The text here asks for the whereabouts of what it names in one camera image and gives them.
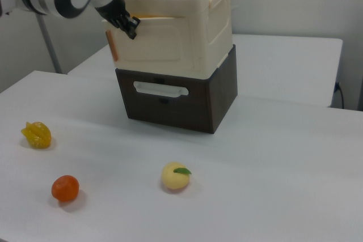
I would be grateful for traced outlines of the black Franka gripper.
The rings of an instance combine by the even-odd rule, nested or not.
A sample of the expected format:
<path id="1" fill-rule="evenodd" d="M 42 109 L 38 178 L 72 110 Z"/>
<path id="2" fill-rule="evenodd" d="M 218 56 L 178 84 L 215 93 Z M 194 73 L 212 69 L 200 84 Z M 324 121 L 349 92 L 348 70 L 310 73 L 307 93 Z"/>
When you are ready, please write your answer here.
<path id="1" fill-rule="evenodd" d="M 135 39 L 137 36 L 136 28 L 138 27 L 140 20 L 135 16 L 130 17 L 130 13 L 126 10 L 124 0 L 112 0 L 107 5 L 96 7 L 95 10 L 114 27 L 125 32 L 130 39 Z"/>

